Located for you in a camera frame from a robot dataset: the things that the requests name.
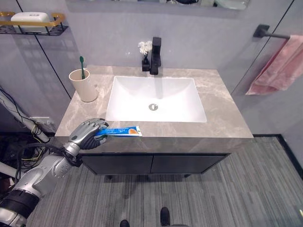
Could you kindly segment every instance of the towel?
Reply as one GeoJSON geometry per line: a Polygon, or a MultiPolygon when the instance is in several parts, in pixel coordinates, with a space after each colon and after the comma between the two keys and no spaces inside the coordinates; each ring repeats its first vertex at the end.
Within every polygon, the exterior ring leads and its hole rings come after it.
{"type": "Polygon", "coordinates": [[[246,95],[285,91],[303,74],[303,36],[291,35],[252,82],[246,95]]]}

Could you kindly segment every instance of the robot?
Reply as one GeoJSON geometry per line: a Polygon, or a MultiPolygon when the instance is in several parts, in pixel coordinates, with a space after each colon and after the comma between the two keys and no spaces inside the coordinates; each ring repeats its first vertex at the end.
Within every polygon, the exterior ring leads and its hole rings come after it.
{"type": "MultiPolygon", "coordinates": [[[[106,127],[108,123],[102,118],[81,123],[71,133],[68,142],[59,149],[60,155],[48,155],[37,167],[26,172],[9,195],[0,202],[0,227],[25,227],[27,218],[40,199],[55,187],[56,182],[64,177],[72,166],[80,167],[80,150],[93,149],[106,142],[105,136],[95,135],[106,127]]],[[[171,226],[169,210],[166,207],[161,209],[160,221],[162,226],[171,226]]],[[[120,227],[130,225],[127,220],[123,220],[120,227]]]]}

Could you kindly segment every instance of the green toothbrush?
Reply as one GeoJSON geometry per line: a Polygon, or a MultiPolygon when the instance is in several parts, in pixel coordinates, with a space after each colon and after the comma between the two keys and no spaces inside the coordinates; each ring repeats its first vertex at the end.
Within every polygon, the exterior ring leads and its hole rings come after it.
{"type": "Polygon", "coordinates": [[[85,79],[84,69],[83,69],[84,58],[82,56],[80,56],[80,62],[81,62],[81,69],[82,69],[82,79],[85,79]]]}

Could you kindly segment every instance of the toothpaste tube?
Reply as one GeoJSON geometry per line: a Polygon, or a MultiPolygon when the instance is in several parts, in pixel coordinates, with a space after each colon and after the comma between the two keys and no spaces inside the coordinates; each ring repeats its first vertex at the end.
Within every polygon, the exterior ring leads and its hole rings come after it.
{"type": "Polygon", "coordinates": [[[139,126],[121,129],[102,129],[95,136],[142,136],[139,126]]]}

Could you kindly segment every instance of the sink drain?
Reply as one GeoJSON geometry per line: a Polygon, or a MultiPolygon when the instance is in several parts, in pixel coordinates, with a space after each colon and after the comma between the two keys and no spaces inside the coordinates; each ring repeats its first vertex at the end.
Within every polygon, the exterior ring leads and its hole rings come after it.
{"type": "Polygon", "coordinates": [[[155,104],[155,103],[152,103],[148,106],[148,108],[151,110],[151,111],[155,111],[158,109],[158,105],[155,104]]]}

